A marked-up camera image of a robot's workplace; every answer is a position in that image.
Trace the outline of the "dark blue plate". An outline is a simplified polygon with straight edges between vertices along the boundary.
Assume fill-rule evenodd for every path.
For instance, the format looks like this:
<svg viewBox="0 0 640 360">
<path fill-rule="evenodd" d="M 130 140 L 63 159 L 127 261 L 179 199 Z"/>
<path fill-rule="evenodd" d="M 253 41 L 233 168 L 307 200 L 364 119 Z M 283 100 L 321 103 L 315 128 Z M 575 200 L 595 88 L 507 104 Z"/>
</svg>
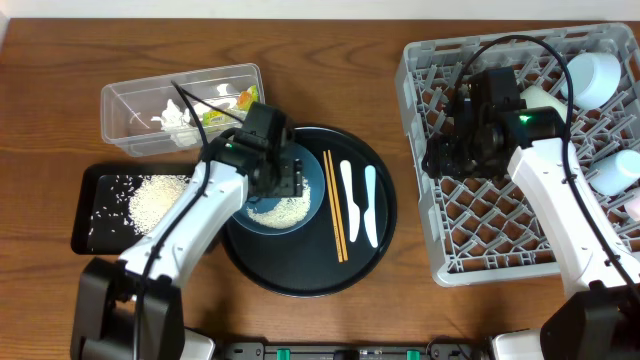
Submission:
<svg viewBox="0 0 640 360">
<path fill-rule="evenodd" d="M 325 195 L 325 177 L 316 157 L 299 144 L 288 145 L 285 159 L 302 162 L 301 197 L 250 198 L 232 218 L 260 235 L 282 235 L 304 226 L 319 210 Z"/>
</svg>

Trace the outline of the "pale green bowl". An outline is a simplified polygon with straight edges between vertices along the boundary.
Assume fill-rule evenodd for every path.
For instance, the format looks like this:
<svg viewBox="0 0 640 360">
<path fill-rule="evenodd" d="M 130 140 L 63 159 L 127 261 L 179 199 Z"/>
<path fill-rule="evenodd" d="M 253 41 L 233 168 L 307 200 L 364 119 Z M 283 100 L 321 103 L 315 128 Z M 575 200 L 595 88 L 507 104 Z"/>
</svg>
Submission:
<svg viewBox="0 0 640 360">
<path fill-rule="evenodd" d="M 542 88 L 530 86 L 520 94 L 520 98 L 526 103 L 526 110 L 519 115 L 522 123 L 556 119 L 566 122 L 567 106 Z"/>
</svg>

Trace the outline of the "white plastic knife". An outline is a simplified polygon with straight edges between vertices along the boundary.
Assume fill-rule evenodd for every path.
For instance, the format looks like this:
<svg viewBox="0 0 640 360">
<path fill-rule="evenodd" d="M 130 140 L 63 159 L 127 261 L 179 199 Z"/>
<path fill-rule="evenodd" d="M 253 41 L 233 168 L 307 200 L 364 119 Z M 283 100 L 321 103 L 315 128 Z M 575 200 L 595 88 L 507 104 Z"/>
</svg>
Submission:
<svg viewBox="0 0 640 360">
<path fill-rule="evenodd" d="M 353 189 L 352 165 L 348 160 L 340 162 L 340 172 L 343 180 L 345 196 L 347 201 L 347 211 L 349 217 L 349 241 L 355 243 L 360 230 L 360 208 L 355 203 Z"/>
<path fill-rule="evenodd" d="M 368 207 L 364 212 L 363 219 L 366 235 L 373 248 L 379 246 L 377 225 L 376 225 L 376 170 L 373 165 L 368 165 L 364 169 L 365 185 L 367 192 Z"/>
</svg>

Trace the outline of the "white napkin waste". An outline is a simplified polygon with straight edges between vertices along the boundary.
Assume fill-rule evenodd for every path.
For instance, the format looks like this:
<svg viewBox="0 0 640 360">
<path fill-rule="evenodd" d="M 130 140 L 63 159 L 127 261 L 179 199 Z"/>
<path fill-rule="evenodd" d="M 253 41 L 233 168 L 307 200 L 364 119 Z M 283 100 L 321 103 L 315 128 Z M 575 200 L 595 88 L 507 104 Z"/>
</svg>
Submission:
<svg viewBox="0 0 640 360">
<path fill-rule="evenodd" d="M 152 122 L 159 122 L 161 130 L 170 135 L 170 139 L 179 147 L 187 148 L 198 145 L 200 135 L 196 127 L 191 124 L 188 109 L 182 111 L 172 99 L 168 99 L 166 108 L 160 116 L 153 116 Z"/>
</svg>

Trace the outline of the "light blue saucer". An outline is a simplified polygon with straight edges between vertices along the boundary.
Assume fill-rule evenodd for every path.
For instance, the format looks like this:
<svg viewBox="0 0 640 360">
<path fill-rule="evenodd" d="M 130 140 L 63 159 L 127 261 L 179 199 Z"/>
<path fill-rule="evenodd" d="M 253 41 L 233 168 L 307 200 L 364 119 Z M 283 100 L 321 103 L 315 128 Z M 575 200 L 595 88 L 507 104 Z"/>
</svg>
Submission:
<svg viewBox="0 0 640 360">
<path fill-rule="evenodd" d="M 621 65 L 611 53 L 582 53 L 568 63 L 573 82 L 573 104 L 582 110 L 604 105 L 616 92 Z"/>
</svg>

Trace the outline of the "small white cup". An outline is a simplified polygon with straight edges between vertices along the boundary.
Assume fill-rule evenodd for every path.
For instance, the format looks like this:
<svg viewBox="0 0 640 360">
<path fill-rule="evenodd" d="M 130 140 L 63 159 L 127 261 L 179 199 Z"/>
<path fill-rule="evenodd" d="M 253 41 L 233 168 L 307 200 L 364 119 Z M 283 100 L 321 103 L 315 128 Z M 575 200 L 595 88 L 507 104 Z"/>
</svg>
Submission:
<svg viewBox="0 0 640 360">
<path fill-rule="evenodd" d="M 639 179 L 639 153 L 634 150 L 621 150 L 595 162 L 590 170 L 596 175 L 590 184 L 602 195 L 613 196 L 624 192 Z"/>
</svg>

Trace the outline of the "pink cup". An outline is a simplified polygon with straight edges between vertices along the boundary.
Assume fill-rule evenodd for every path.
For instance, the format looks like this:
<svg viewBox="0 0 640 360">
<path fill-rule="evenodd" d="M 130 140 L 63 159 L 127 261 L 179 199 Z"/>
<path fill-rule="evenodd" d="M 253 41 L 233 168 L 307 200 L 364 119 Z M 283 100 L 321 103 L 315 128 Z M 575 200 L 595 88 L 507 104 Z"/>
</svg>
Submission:
<svg viewBox="0 0 640 360">
<path fill-rule="evenodd" d="M 627 215 L 634 221 L 640 220 L 640 194 L 635 192 L 633 197 L 624 204 L 624 210 Z"/>
</svg>

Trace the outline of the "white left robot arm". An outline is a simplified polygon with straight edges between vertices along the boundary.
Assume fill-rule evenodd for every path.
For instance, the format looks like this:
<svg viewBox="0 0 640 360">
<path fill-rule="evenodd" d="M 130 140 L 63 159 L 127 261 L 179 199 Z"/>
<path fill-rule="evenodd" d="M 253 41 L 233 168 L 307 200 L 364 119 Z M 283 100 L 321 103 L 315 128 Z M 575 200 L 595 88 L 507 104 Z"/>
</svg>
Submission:
<svg viewBox="0 0 640 360">
<path fill-rule="evenodd" d="M 251 195 L 301 195 L 301 160 L 231 152 L 198 163 L 158 225 L 109 262 L 80 275 L 74 359 L 210 359 L 215 342 L 184 325 L 181 289 L 216 233 Z"/>
</svg>

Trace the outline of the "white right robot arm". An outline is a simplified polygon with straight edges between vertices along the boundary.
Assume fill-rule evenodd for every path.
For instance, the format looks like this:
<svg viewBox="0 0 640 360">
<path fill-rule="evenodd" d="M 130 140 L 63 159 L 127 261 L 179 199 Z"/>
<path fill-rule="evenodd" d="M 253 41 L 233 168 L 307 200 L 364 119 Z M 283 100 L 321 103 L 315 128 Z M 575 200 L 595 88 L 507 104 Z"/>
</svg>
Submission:
<svg viewBox="0 0 640 360">
<path fill-rule="evenodd" d="M 507 175 L 529 202 L 559 265 L 567 300 L 535 330 L 494 337 L 494 359 L 636 359 L 639 262 L 593 195 L 552 107 L 481 105 L 457 135 L 434 135 L 422 168 L 432 178 Z"/>
</svg>

